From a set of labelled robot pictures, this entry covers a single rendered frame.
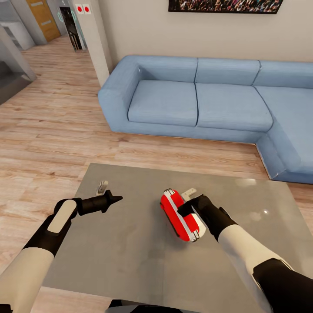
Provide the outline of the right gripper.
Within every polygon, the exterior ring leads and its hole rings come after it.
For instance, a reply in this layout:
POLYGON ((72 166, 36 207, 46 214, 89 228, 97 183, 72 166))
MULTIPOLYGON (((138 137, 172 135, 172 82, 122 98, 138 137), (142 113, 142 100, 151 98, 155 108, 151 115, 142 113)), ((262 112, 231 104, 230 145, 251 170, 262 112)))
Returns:
POLYGON ((178 207, 178 211, 182 217, 185 217, 189 214, 193 214, 189 209, 190 200, 178 207))

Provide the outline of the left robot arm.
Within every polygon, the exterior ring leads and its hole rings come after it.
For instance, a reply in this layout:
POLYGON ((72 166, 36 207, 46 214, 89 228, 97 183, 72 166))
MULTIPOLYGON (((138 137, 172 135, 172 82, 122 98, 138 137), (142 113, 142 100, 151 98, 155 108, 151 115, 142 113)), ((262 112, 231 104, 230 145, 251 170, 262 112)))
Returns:
POLYGON ((106 190, 107 180, 100 181, 91 199, 65 199, 57 203, 12 263, 0 274, 0 313, 30 313, 48 270, 70 226, 71 219, 101 211, 122 196, 106 190))

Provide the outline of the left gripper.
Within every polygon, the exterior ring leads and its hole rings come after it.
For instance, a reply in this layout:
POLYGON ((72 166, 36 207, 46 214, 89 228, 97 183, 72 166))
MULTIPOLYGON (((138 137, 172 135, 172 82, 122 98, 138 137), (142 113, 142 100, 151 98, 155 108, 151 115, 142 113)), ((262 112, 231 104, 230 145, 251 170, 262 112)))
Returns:
POLYGON ((98 211, 105 213, 112 203, 121 199, 123 199, 122 196, 113 196, 110 190, 106 190, 104 195, 91 198, 93 202, 92 213, 98 211))

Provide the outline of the radio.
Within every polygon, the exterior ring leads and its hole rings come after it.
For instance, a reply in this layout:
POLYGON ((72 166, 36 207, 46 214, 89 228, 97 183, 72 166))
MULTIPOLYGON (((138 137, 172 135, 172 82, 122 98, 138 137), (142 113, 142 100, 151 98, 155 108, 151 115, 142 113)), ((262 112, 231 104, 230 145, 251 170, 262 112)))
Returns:
POLYGON ((197 241, 200 228, 192 214, 182 217, 178 207, 184 204, 184 200, 176 190, 166 189, 161 197, 160 206, 165 211, 176 235, 185 241, 197 241))

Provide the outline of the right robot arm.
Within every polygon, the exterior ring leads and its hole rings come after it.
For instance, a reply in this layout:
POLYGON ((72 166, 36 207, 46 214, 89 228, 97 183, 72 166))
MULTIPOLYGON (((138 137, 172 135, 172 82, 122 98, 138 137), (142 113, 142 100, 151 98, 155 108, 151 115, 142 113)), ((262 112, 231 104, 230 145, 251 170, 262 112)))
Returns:
POLYGON ((213 234, 247 290, 266 313, 313 313, 313 279, 296 272, 196 189, 181 194, 182 217, 196 214, 213 234))

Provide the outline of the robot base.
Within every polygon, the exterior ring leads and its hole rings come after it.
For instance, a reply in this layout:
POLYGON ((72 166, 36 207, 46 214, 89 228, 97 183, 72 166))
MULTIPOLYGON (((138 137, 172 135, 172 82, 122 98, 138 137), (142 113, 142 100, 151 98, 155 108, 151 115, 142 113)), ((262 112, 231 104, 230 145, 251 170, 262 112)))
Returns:
POLYGON ((112 300, 110 307, 104 313, 199 313, 157 305, 129 305, 122 306, 121 300, 112 300))

